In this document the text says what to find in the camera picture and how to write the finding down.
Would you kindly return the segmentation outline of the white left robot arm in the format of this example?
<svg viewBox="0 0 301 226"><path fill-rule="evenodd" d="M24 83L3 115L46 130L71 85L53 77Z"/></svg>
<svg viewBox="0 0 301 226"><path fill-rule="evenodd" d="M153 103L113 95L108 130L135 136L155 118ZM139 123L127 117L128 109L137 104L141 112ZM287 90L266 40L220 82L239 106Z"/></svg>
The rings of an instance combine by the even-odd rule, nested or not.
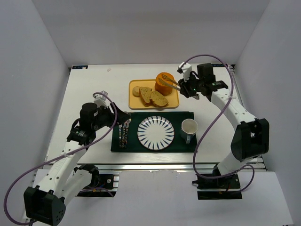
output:
<svg viewBox="0 0 301 226"><path fill-rule="evenodd" d="M73 123L62 151L47 175L35 186L24 192L25 212L28 218L50 226L58 225L69 202L83 188L94 187L99 181L95 165L77 167L80 158L87 152L88 145L103 127L114 127L129 119L129 114L114 104L109 107L85 103L79 118Z"/></svg>

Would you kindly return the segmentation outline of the dark green placemat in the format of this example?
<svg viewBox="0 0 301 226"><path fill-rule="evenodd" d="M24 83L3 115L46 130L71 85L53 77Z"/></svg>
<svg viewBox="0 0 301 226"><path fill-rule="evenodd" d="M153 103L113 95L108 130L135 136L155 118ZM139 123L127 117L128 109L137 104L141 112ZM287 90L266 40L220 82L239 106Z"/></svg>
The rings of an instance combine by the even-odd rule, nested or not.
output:
<svg viewBox="0 0 301 226"><path fill-rule="evenodd" d="M138 140L138 125L147 117L162 116L169 120L175 129L175 136L171 145L158 150L158 153L192 153L197 145L197 139L193 137L189 144L180 135L181 123L185 119L194 119L193 112L137 112L131 113L131 123L129 124L127 144L124 148L119 146L119 129L113 129L111 151L116 153L152 153L153 151L144 147Z"/></svg>

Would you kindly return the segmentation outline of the white mug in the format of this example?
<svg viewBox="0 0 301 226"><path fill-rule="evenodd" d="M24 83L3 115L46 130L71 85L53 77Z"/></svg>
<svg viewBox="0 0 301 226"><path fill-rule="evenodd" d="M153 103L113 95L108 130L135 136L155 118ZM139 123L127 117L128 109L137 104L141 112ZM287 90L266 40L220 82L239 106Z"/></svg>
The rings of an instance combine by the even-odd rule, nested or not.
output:
<svg viewBox="0 0 301 226"><path fill-rule="evenodd" d="M198 131L198 124L193 119L185 119L182 121L180 135L189 144Z"/></svg>

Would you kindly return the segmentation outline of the small round bread slice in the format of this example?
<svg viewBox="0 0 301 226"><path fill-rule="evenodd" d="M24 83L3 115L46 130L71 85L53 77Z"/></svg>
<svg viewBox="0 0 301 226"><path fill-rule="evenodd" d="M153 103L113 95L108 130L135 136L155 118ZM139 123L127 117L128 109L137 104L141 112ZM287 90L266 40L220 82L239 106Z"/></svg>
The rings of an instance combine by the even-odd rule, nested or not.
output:
<svg viewBox="0 0 301 226"><path fill-rule="evenodd" d="M140 90L140 87L139 87L139 86L133 87L133 89L132 89L132 94L133 94L134 97L139 97L139 96L140 96L139 90Z"/></svg>

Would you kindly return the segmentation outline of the seeded bread slice right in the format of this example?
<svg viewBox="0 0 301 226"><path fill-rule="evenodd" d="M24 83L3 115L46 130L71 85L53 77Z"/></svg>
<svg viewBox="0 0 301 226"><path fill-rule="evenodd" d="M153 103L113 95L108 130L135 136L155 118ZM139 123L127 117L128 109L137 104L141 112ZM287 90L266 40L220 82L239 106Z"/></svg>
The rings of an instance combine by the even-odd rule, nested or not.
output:
<svg viewBox="0 0 301 226"><path fill-rule="evenodd" d="M168 105L169 101L158 91L151 92L150 101L155 107L164 107Z"/></svg>

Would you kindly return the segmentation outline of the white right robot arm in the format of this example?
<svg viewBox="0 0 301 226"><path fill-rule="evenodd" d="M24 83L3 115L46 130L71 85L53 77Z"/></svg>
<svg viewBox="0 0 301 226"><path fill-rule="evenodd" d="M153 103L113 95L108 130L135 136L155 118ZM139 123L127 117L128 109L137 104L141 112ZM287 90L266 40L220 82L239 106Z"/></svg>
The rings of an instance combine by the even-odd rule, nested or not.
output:
<svg viewBox="0 0 301 226"><path fill-rule="evenodd" d="M224 81L216 80L211 63L197 65L195 72L190 64L183 62L177 71L183 75L178 81L180 93L195 99L199 99L200 95L205 96L220 109L234 129L230 153L215 166L214 177L228 176L251 159L268 152L269 122L249 113L234 98L232 88Z"/></svg>

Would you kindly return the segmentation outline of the white blue striped plate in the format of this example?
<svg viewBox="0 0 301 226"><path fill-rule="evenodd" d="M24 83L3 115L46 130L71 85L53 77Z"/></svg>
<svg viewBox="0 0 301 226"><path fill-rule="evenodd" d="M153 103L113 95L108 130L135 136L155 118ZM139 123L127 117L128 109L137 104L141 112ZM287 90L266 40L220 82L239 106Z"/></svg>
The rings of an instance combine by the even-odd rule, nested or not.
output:
<svg viewBox="0 0 301 226"><path fill-rule="evenodd" d="M175 131L171 122L162 116L150 116L141 121L137 137L142 146L151 151L161 151L174 140Z"/></svg>

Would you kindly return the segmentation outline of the blue label sticker right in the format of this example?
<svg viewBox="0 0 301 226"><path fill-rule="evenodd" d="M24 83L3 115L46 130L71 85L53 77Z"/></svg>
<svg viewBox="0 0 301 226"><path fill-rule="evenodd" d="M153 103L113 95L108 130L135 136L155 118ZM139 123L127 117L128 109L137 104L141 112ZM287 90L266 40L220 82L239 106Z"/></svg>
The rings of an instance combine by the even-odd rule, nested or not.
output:
<svg viewBox="0 0 301 226"><path fill-rule="evenodd" d="M222 63L216 63L216 64L211 64L212 67L228 67L227 64L222 64Z"/></svg>

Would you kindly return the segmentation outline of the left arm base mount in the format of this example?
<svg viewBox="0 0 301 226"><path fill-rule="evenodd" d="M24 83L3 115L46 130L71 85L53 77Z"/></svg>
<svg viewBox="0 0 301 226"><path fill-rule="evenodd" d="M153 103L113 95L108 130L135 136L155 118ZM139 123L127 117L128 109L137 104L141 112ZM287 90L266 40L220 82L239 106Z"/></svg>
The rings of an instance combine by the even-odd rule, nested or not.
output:
<svg viewBox="0 0 301 226"><path fill-rule="evenodd" d="M83 188L80 193L78 193L78 197L114 197L116 191L113 191L117 188L114 185L116 180L114 179L115 176L112 173L100 173L99 169L92 164L85 164L79 167L75 167L73 169L74 175L77 171L87 171L89 174L92 175L91 183Z"/></svg>

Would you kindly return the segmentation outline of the blue label sticker left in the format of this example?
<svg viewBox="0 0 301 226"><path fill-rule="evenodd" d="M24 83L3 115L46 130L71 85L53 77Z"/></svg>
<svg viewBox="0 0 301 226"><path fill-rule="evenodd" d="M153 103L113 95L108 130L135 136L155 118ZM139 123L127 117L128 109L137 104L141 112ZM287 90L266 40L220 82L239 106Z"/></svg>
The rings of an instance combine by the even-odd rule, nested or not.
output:
<svg viewBox="0 0 301 226"><path fill-rule="evenodd" d="M87 69L88 66L87 65L74 65L72 67L73 70L83 70L83 69Z"/></svg>

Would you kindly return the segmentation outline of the seeded bread slice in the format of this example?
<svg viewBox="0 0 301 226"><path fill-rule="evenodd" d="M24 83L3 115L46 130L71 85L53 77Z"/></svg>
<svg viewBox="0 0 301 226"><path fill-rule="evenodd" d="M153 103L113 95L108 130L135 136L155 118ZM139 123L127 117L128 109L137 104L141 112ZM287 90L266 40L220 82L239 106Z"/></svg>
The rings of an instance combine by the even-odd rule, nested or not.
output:
<svg viewBox="0 0 301 226"><path fill-rule="evenodd" d="M139 96L142 101L142 103L145 106L150 106L151 105L151 93L152 93L152 88L149 87L140 87L139 88Z"/></svg>
<svg viewBox="0 0 301 226"><path fill-rule="evenodd" d="M168 105L169 101L158 91L151 92L150 101L155 107L164 107Z"/></svg>

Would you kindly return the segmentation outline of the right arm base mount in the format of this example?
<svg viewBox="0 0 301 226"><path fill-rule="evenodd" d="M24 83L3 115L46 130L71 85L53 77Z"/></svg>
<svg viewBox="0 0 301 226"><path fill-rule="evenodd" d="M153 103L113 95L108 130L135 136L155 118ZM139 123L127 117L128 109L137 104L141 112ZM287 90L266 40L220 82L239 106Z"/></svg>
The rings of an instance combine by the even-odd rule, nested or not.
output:
<svg viewBox="0 0 301 226"><path fill-rule="evenodd" d="M237 174L219 179L204 179L197 176L192 181L197 188L199 200L240 200L240 182Z"/></svg>

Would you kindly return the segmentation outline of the blue label sticker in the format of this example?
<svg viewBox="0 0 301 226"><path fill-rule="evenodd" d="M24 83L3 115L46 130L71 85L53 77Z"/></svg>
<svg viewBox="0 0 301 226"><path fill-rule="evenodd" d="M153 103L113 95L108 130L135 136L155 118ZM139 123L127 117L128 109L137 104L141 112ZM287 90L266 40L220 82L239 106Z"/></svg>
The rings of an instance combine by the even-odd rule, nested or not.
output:
<svg viewBox="0 0 301 226"><path fill-rule="evenodd" d="M216 63L216 64L211 64L212 67L228 67L227 64L222 64L222 63Z"/></svg>
<svg viewBox="0 0 301 226"><path fill-rule="evenodd" d="M72 67L73 70L83 70L83 69L87 69L88 66L87 65L74 65Z"/></svg>

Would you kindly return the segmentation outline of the yellow tray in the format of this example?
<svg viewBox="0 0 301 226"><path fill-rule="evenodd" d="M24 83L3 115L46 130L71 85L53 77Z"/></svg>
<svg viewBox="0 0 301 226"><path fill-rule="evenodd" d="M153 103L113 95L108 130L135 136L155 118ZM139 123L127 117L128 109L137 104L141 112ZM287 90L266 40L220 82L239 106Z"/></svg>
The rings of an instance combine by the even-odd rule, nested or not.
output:
<svg viewBox="0 0 301 226"><path fill-rule="evenodd" d="M154 105L145 106L140 97L135 97L133 95L133 88L136 86L139 87L149 87L154 90L155 79L146 79L146 80L132 80L129 82L128 86L128 106L132 110L143 110L143 109L159 109L159 107L155 107ZM166 96L169 103L164 107L166 109L173 109L179 106L179 97L178 91L173 89L172 93Z"/></svg>

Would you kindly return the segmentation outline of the seeded bread slice left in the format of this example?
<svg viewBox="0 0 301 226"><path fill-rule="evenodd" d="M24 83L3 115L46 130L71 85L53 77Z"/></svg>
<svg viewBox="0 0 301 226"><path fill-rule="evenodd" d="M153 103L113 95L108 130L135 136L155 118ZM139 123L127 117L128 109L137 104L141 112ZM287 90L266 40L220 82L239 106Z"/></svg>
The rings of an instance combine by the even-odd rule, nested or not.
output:
<svg viewBox="0 0 301 226"><path fill-rule="evenodd" d="M151 105L151 93L152 93L152 88L149 87L140 87L139 88L139 96L142 101L142 103L145 106L150 106Z"/></svg>

